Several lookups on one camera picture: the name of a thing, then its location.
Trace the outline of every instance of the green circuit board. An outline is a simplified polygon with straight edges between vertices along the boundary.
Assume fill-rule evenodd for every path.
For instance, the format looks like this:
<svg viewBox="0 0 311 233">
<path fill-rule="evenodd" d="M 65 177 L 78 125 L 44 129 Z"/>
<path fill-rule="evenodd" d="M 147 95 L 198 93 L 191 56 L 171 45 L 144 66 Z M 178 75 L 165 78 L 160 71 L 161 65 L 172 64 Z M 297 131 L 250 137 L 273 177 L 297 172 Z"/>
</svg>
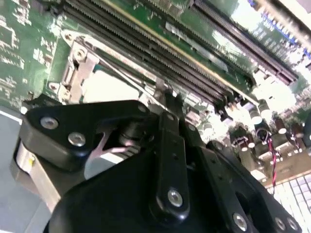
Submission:
<svg viewBox="0 0 311 233">
<path fill-rule="evenodd" d="M 206 70 L 229 82 L 242 92 L 252 95 L 253 89 L 249 86 L 244 76 L 231 69 L 224 71 L 220 66 L 211 63 L 202 52 L 195 49 L 194 45 L 173 33 L 167 28 L 167 21 L 160 15 L 147 8 L 139 0 L 101 0 L 113 7 L 124 17 L 139 23 L 145 30 L 156 34 L 166 42 L 191 57 Z M 246 8 L 248 0 L 217 1 L 210 0 L 232 20 L 243 25 L 242 19 L 236 17 Z M 191 0 L 153 0 L 160 10 L 172 15 L 175 20 L 190 28 L 193 33 L 200 35 L 207 41 L 206 48 L 216 50 L 223 60 L 238 65 L 242 70 L 251 75 L 258 67 L 239 48 L 228 39 L 214 30 L 203 19 L 196 15 L 189 4 Z M 62 78 L 70 47 L 60 37 L 62 29 L 71 29 L 78 32 L 90 33 L 77 23 L 66 17 L 54 18 L 50 15 L 40 15 L 31 8 L 31 0 L 7 0 L 0 6 L 0 104 L 18 110 L 21 102 L 29 95 L 47 94 L 53 97 L 53 92 L 48 90 L 47 83 L 59 82 Z M 290 49 L 280 52 L 278 46 L 283 39 L 282 33 L 272 30 L 271 26 L 260 17 L 256 27 L 248 26 L 249 31 L 261 43 L 284 60 L 290 67 L 296 69 L 300 79 L 291 86 L 301 103 L 299 109 L 292 112 L 299 113 L 293 118 L 302 118 L 309 110 L 305 96 L 308 95 L 310 72 L 297 69 L 295 59 L 291 59 Z"/>
<path fill-rule="evenodd" d="M 183 2 L 186 6 L 188 1 L 175 1 L 177 5 Z M 222 78 L 234 84 L 244 92 L 250 92 L 250 87 L 243 76 L 234 70 L 224 72 L 219 67 L 201 56 L 193 47 L 165 29 L 165 20 L 146 9 L 139 1 L 109 1 L 115 7 L 119 7 L 140 22 L 147 25 L 155 33 L 165 37 L 174 45 L 177 45 L 186 54 L 194 57 Z M 189 15 L 194 25 L 196 20 Z M 8 0 L 0 8 L 0 68 L 1 72 L 0 104 L 17 110 L 21 102 L 34 94 L 43 92 L 53 96 L 46 89 L 47 81 L 59 81 L 66 64 L 70 48 L 60 38 L 60 31 L 68 28 L 80 32 L 87 30 L 80 27 L 65 17 L 53 18 L 49 15 L 40 15 L 31 8 L 31 0 Z M 210 35 L 211 29 L 205 28 L 206 36 Z M 216 39 L 210 38 L 215 46 L 219 46 Z M 243 56 L 234 54 L 237 60 L 243 64 Z"/>
</svg>

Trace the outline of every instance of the black memory slot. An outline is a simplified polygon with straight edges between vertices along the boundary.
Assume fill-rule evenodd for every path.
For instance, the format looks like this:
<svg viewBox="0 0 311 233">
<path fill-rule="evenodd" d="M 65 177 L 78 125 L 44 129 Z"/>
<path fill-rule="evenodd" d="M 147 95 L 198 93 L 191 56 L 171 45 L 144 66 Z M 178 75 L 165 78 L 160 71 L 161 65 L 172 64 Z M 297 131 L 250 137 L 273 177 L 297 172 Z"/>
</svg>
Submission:
<svg viewBox="0 0 311 233">
<path fill-rule="evenodd" d="M 98 26 L 96 22 L 87 18 L 84 14 L 79 13 L 75 9 L 72 9 L 67 6 L 64 7 L 64 11 L 68 17 L 72 18 L 77 23 L 93 31 L 98 36 L 102 37 L 104 41 L 109 42 L 110 44 L 115 44 L 115 49 L 118 48 L 118 52 L 122 53 L 123 55 L 130 54 L 130 57 L 136 58 L 135 59 L 136 61 L 141 60 L 141 57 L 137 56 L 137 53 L 140 53 L 138 49 L 131 48 L 131 51 L 130 51 L 129 50 L 130 46 L 128 44 L 125 44 L 126 47 L 122 44 L 118 44 L 117 41 L 120 41 L 120 38 L 112 36 L 111 32 L 103 29 L 101 26 Z M 176 82 L 178 85 L 181 85 L 181 87 L 183 87 L 184 89 L 189 90 L 190 92 L 198 95 L 203 100 L 209 103 L 213 103 L 213 104 L 218 103 L 220 101 L 218 98 L 215 98 L 214 96 L 209 95 L 207 91 L 201 87 L 200 83 L 185 80 L 178 74 L 175 74 L 168 67 L 162 65 L 156 59 L 145 56 L 143 61 L 144 63 L 147 63 L 147 64 L 149 63 L 150 67 L 152 67 L 152 69 L 156 71 L 157 73 L 159 73 L 161 76 L 166 77 L 167 79 Z"/>
<path fill-rule="evenodd" d="M 230 67 L 230 69 L 233 69 L 240 74 L 242 74 L 245 78 L 248 79 L 250 83 L 253 82 L 252 77 L 250 73 L 246 72 L 244 69 L 242 69 L 239 64 L 235 64 L 233 61 L 226 58 L 223 54 L 221 54 L 215 46 L 213 46 L 208 40 L 205 40 L 202 36 L 200 36 L 197 32 L 193 31 L 191 28 L 188 28 L 183 23 L 179 22 L 177 19 L 175 19 L 173 16 L 162 10 L 160 7 L 158 7 L 153 0 L 140 0 L 145 6 L 148 7 L 148 9 L 151 9 L 152 11 L 156 12 L 159 16 L 161 16 L 162 19 L 165 19 L 168 23 L 174 25 L 176 28 L 181 30 L 183 33 L 187 35 L 188 38 L 192 39 L 196 43 L 198 43 L 200 46 L 205 48 L 208 52 L 210 52 L 212 55 L 214 55 L 219 60 L 225 62 L 225 64 Z"/>
<path fill-rule="evenodd" d="M 298 79 L 298 76 L 283 61 L 233 23 L 228 16 L 220 12 L 210 2 L 196 0 L 191 10 L 201 15 L 208 24 L 286 85 Z"/>
<path fill-rule="evenodd" d="M 190 79 L 198 79 L 200 82 L 203 82 L 217 97 L 222 98 L 223 95 L 230 94 L 229 91 L 222 88 L 220 85 L 213 83 L 193 68 L 187 66 L 181 60 L 178 60 L 170 53 L 167 53 L 154 41 L 144 38 L 140 33 L 132 30 L 120 20 L 115 19 L 108 12 L 99 9 L 96 5 L 83 0 L 76 0 L 75 3 L 72 4 L 81 8 L 83 11 L 88 12 L 89 15 L 92 14 L 101 25 L 118 35 L 122 35 L 124 39 L 131 41 L 132 45 L 140 48 L 142 51 L 152 55 L 153 57 L 156 57 L 167 66 L 173 67 L 180 75 L 187 76 Z"/>
<path fill-rule="evenodd" d="M 135 48 L 135 46 L 132 45 L 134 42 L 128 43 L 127 41 L 124 41 L 122 38 L 118 37 L 118 35 L 115 35 L 112 32 L 107 31 L 102 27 L 102 25 L 100 25 L 97 22 L 98 19 L 94 20 L 94 15 L 92 14 L 91 11 L 85 14 L 85 10 L 87 9 L 86 8 L 83 9 L 83 12 L 78 11 L 77 9 L 73 8 L 70 4 L 69 5 L 66 4 L 64 7 L 65 13 L 68 14 L 70 18 L 73 18 L 86 28 L 92 29 L 93 32 L 102 37 L 104 40 L 109 40 L 110 43 L 118 44 L 118 47 L 122 48 L 123 51 L 127 51 L 128 55 L 130 55 L 131 57 L 135 56 L 136 58 L 138 58 L 138 60 L 143 59 L 145 63 L 149 63 L 150 67 L 161 73 L 162 76 L 165 76 L 168 79 L 177 82 L 178 84 L 182 85 L 183 88 L 188 89 L 189 91 L 197 94 L 199 97 L 201 97 L 204 100 L 207 100 L 208 102 L 216 103 L 224 99 L 225 97 L 224 93 L 223 92 L 221 94 L 219 93 L 221 91 L 220 87 L 213 86 L 216 90 L 214 88 L 211 88 L 209 85 L 206 84 L 206 82 L 200 80 L 205 77 L 203 77 L 201 74 L 199 74 L 197 71 L 193 69 L 190 70 L 191 72 L 187 72 L 187 69 L 189 69 L 189 66 L 187 64 L 183 64 L 181 61 L 177 61 L 176 58 L 173 59 L 171 57 L 172 60 L 168 59 L 165 56 L 168 54 L 167 52 L 161 54 L 160 52 L 155 50 L 152 52 L 148 50 L 149 53 L 146 53 L 144 51 L 138 50 L 137 48 Z"/>
</svg>

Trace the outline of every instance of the electrolytic capacitor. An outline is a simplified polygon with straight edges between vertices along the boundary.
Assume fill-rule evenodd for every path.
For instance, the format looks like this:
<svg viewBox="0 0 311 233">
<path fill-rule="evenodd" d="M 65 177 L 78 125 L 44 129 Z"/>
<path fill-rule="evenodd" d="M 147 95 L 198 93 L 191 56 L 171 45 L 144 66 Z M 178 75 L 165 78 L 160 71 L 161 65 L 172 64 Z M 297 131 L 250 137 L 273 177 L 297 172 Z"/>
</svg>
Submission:
<svg viewBox="0 0 311 233">
<path fill-rule="evenodd" d="M 255 142 L 254 142 L 254 138 L 252 136 L 251 133 L 248 133 L 247 134 L 247 146 L 248 148 L 254 148 L 255 147 Z"/>
<path fill-rule="evenodd" d="M 286 133 L 286 127 L 281 118 L 276 118 L 274 120 L 274 123 L 276 125 L 276 130 L 279 134 L 285 134 Z"/>
<path fill-rule="evenodd" d="M 243 142 L 240 144 L 241 151 L 246 152 L 247 151 L 247 142 Z"/>
<path fill-rule="evenodd" d="M 253 109 L 251 109 L 249 111 L 249 114 L 251 116 L 251 119 L 252 119 L 252 122 L 254 125 L 258 125 L 262 122 L 262 118 L 260 116 L 260 113 L 259 113 L 257 107 L 254 107 Z"/>
<path fill-rule="evenodd" d="M 293 133 L 294 137 L 302 138 L 304 136 L 302 125 L 299 123 L 294 123 L 292 125 L 292 133 Z"/>
</svg>

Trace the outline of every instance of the cable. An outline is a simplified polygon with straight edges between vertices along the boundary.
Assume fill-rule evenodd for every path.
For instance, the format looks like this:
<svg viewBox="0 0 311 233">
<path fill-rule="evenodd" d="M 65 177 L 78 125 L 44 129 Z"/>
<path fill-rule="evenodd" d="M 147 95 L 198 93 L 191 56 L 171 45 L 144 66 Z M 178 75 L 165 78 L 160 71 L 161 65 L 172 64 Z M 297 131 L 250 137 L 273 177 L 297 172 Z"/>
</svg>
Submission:
<svg viewBox="0 0 311 233">
<path fill-rule="evenodd" d="M 276 192 L 276 150 L 273 147 L 272 139 L 268 139 L 268 147 L 269 151 L 272 153 L 272 161 L 273 161 L 273 168 L 272 168 L 272 186 L 273 186 L 273 192 L 272 195 L 274 196 Z"/>
</svg>

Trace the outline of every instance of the silver screw head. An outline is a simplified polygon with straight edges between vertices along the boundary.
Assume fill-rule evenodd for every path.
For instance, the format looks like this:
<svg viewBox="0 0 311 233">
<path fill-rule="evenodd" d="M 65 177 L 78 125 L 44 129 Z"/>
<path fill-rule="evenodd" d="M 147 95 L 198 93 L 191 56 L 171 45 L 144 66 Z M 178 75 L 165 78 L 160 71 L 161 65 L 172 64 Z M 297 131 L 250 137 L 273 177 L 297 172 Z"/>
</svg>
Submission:
<svg viewBox="0 0 311 233">
<path fill-rule="evenodd" d="M 195 127 L 193 125 L 189 124 L 188 126 L 190 130 L 195 131 Z"/>
<path fill-rule="evenodd" d="M 183 198 L 177 190 L 170 189 L 167 196 L 173 206 L 180 207 L 183 204 Z"/>
<path fill-rule="evenodd" d="M 146 110 L 146 107 L 145 106 L 142 106 L 142 105 L 139 105 L 138 106 L 138 109 L 141 111 L 141 112 L 143 112 L 143 113 L 145 113 L 147 110 Z"/>
<path fill-rule="evenodd" d="M 78 62 L 81 62 L 85 60 L 86 53 L 82 49 L 78 49 L 74 52 L 73 56 Z"/>
<path fill-rule="evenodd" d="M 240 228 L 241 231 L 247 231 L 247 223 L 245 219 L 238 213 L 233 214 L 234 223 Z"/>
<path fill-rule="evenodd" d="M 294 231 L 298 231 L 298 227 L 296 225 L 296 223 L 289 217 L 287 218 L 287 221 L 290 225 L 290 227 L 294 230 Z"/>
<path fill-rule="evenodd" d="M 49 116 L 43 117 L 40 120 L 40 123 L 43 128 L 48 129 L 48 130 L 54 130 L 58 127 L 58 121 L 54 119 L 53 117 L 49 117 Z"/>
<path fill-rule="evenodd" d="M 284 231 L 284 230 L 286 229 L 286 226 L 285 226 L 284 222 L 283 222 L 280 218 L 276 217 L 276 218 L 275 218 L 275 222 L 276 222 L 277 226 L 278 226 L 282 231 Z"/>
<path fill-rule="evenodd" d="M 86 137 L 82 133 L 72 132 L 68 136 L 68 141 L 76 147 L 82 147 L 86 143 Z"/>
</svg>

